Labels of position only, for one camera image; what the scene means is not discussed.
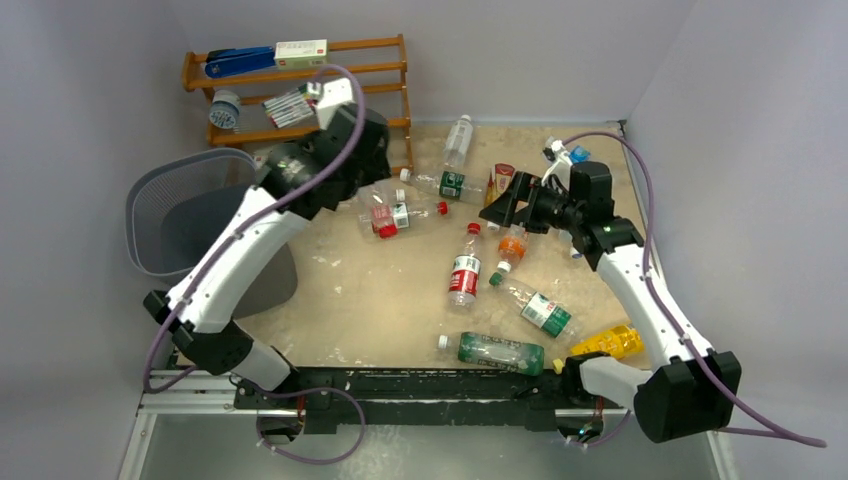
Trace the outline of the bottle red label red cap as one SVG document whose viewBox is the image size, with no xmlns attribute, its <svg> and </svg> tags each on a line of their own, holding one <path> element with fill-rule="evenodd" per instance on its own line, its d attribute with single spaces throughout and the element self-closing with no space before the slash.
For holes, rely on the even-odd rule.
<svg viewBox="0 0 848 480">
<path fill-rule="evenodd" d="M 448 286 L 448 299 L 453 306 L 470 307 L 476 301 L 482 267 L 478 255 L 480 233 L 480 224 L 469 223 L 462 250 L 453 260 Z"/>
</svg>

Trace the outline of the clear unlabelled bottle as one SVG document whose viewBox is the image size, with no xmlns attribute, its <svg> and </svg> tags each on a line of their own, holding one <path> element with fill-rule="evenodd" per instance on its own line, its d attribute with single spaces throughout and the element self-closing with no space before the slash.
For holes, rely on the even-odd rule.
<svg viewBox="0 0 848 480">
<path fill-rule="evenodd" d="M 372 184 L 359 189 L 359 200 L 367 208 L 380 206 L 393 206 L 406 201 L 406 193 L 402 188 L 394 188 L 391 185 Z"/>
</svg>

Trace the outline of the bottle red white label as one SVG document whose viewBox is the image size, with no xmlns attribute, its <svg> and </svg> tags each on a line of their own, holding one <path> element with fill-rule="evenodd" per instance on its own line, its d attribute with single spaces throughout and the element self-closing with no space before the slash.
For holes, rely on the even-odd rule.
<svg viewBox="0 0 848 480">
<path fill-rule="evenodd" d="M 379 239 L 372 231 L 372 223 L 379 219 L 392 218 L 398 227 L 398 234 L 394 236 L 397 237 L 411 231 L 423 232 L 426 228 L 437 225 L 443 219 L 446 219 L 449 212 L 448 204 L 443 201 L 409 201 L 397 203 L 393 206 L 366 208 L 365 212 L 358 216 L 358 226 L 363 235 Z"/>
</svg>

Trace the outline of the green tea bottle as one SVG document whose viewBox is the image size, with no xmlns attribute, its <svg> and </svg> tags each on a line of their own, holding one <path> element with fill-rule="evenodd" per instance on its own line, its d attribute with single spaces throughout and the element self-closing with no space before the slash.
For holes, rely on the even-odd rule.
<svg viewBox="0 0 848 480">
<path fill-rule="evenodd" d="M 440 335 L 437 348 L 469 365 L 532 377 L 544 370 L 545 350 L 537 344 L 466 331 L 454 336 Z"/>
</svg>

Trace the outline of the bottle red blue label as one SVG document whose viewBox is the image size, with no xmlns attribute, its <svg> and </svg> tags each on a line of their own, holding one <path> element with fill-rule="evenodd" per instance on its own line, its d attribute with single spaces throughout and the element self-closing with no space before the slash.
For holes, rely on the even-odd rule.
<svg viewBox="0 0 848 480">
<path fill-rule="evenodd" d="M 389 239 L 398 234 L 398 227 L 392 218 L 384 218 L 372 223 L 372 231 L 379 239 Z"/>
</svg>

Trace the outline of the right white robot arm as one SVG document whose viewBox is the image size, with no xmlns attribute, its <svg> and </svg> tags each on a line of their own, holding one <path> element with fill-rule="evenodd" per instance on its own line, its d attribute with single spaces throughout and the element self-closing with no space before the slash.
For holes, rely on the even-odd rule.
<svg viewBox="0 0 848 480">
<path fill-rule="evenodd" d="M 566 360 L 564 399 L 584 407 L 598 396 L 629 410 L 654 443 L 726 427 L 741 364 L 718 352 L 686 321 L 650 265 L 648 242 L 633 222 L 614 212 L 609 168 L 592 161 L 570 169 L 562 191 L 531 173 L 516 172 L 504 193 L 484 207 L 482 219 L 530 233 L 565 230 L 592 271 L 614 293 L 649 355 L 650 370 L 605 353 Z"/>
</svg>

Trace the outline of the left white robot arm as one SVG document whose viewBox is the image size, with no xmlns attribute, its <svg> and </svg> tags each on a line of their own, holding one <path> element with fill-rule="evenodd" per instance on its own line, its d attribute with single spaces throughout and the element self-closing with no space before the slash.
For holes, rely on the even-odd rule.
<svg viewBox="0 0 848 480">
<path fill-rule="evenodd" d="M 384 116 L 346 104 L 327 126 L 271 148 L 255 183 L 192 272 L 143 300 L 196 367 L 248 380 L 272 408 L 295 402 L 294 367 L 241 329 L 234 311 L 266 265 L 321 210 L 334 210 L 360 188 L 391 177 L 388 142 Z"/>
</svg>

